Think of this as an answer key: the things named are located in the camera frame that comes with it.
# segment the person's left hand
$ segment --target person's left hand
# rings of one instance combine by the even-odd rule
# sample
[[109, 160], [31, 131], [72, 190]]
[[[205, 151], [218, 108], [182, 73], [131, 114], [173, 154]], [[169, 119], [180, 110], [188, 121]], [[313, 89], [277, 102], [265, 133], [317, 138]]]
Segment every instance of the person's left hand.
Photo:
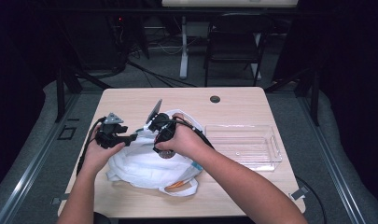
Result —
[[112, 157], [114, 154], [118, 153], [122, 148], [125, 147], [124, 143], [119, 143], [114, 147], [108, 149], [99, 146], [95, 140], [95, 135], [98, 132], [99, 128], [100, 126], [97, 126], [92, 132], [92, 135], [90, 137], [91, 142], [88, 145], [82, 168], [82, 170], [88, 169], [95, 172], [96, 174], [100, 170], [102, 170], [102, 168], [104, 168], [110, 157]]

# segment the cord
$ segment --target cord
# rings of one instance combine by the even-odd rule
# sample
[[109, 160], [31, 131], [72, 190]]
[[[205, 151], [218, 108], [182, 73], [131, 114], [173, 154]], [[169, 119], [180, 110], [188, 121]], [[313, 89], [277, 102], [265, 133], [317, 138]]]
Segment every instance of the cord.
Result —
[[192, 129], [208, 146], [210, 146], [212, 149], [215, 149], [212, 144], [209, 142], [209, 140], [206, 138], [206, 136], [203, 134], [202, 131], [198, 130], [196, 127], [193, 125], [189, 124], [187, 121], [183, 120], [182, 118], [179, 117], [174, 117], [173, 119], [167, 119], [167, 120], [160, 120], [157, 123], [178, 123], [178, 124], [183, 124], [190, 129]]
[[87, 148], [90, 144], [90, 142], [92, 142], [95, 138], [91, 138], [92, 136], [92, 133], [93, 133], [93, 130], [95, 130], [96, 126], [98, 125], [98, 123], [102, 123], [106, 120], [106, 117], [103, 117], [101, 119], [98, 119], [93, 125], [92, 125], [92, 128], [90, 129], [89, 131], [89, 135], [87, 137], [87, 140], [86, 140], [86, 144], [84, 145], [84, 149], [83, 149], [83, 153], [81, 154], [80, 156], [80, 159], [78, 160], [78, 164], [77, 164], [77, 170], [76, 170], [76, 175], [78, 175], [78, 173], [80, 172], [81, 170], [81, 167], [83, 166], [83, 163], [84, 163], [84, 160], [86, 159], [86, 153], [87, 153]]
[[177, 82], [177, 83], [181, 83], [181, 84], [184, 84], [184, 85], [187, 85], [187, 86], [191, 86], [191, 87], [197, 87], [193, 84], [190, 84], [190, 83], [187, 83], [187, 82], [183, 82], [183, 81], [180, 81], [180, 80], [176, 80], [174, 78], [171, 78], [171, 77], [165, 77], [165, 76], [162, 76], [162, 75], [159, 75], [159, 74], [156, 74], [154, 72], [151, 72], [149, 70], [147, 70], [146, 68], [140, 66], [139, 64], [136, 64], [136, 63], [133, 63], [131, 62], [130, 60], [128, 60], [127, 64], [129, 64], [130, 66], [132, 67], [135, 67], [139, 70], [142, 70], [143, 72], [146, 72], [152, 76], [154, 76], [156, 79], [158, 79], [159, 81], [163, 82], [165, 85], [167, 85], [168, 87], [173, 87], [174, 83], [172, 83], [171, 81], [173, 82]]
[[327, 221], [327, 217], [326, 217], [326, 211], [325, 211], [325, 207], [324, 205], [322, 204], [322, 201], [320, 201], [320, 198], [319, 196], [316, 194], [316, 192], [314, 191], [314, 189], [307, 183], [305, 182], [302, 178], [298, 177], [297, 175], [294, 175], [298, 180], [300, 180], [300, 182], [302, 182], [305, 187], [307, 187], [308, 189], [310, 189], [310, 191], [314, 194], [314, 196], [316, 197], [317, 201], [319, 202], [319, 205], [320, 205], [320, 208], [322, 210], [322, 214], [323, 214], [323, 223], [324, 224], [327, 224], [328, 221]]

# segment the person's arm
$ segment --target person's arm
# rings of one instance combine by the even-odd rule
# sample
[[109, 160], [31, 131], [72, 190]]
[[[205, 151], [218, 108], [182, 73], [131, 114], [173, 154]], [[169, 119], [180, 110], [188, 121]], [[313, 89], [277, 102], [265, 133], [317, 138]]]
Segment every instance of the person's arm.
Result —
[[307, 223], [296, 204], [273, 183], [218, 153], [190, 128], [177, 124], [175, 136], [156, 147], [198, 162], [256, 223]]
[[[91, 139], [95, 137], [98, 128], [93, 131]], [[112, 148], [104, 149], [98, 146], [95, 140], [89, 143], [83, 166], [57, 223], [93, 223], [95, 177], [106, 165], [108, 159], [123, 147], [124, 143], [120, 143]]]

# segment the plastic clamshell package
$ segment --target plastic clamshell package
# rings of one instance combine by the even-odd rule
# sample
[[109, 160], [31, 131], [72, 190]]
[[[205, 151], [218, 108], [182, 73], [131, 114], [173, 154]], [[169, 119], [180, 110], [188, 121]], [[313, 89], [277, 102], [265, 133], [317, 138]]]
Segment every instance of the plastic clamshell package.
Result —
[[273, 171], [282, 161], [269, 125], [207, 125], [206, 138], [215, 150], [253, 171]]

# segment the table leg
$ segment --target table leg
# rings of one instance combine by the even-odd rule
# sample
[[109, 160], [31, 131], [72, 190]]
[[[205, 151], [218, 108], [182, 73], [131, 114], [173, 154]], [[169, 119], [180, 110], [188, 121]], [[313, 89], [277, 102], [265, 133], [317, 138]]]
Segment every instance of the table leg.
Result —
[[182, 62], [180, 64], [180, 78], [185, 79], [188, 77], [188, 39], [186, 32], [187, 24], [186, 17], [182, 17]]
[[[256, 34], [256, 44], [258, 45], [259, 44], [259, 41], [260, 41], [260, 34]], [[258, 65], [256, 63], [252, 63], [250, 64], [250, 68], [252, 69], [252, 75], [253, 77], [256, 76], [256, 70], [258, 69]], [[259, 71], [259, 75], [258, 75], [258, 81], [261, 80], [261, 73]]]

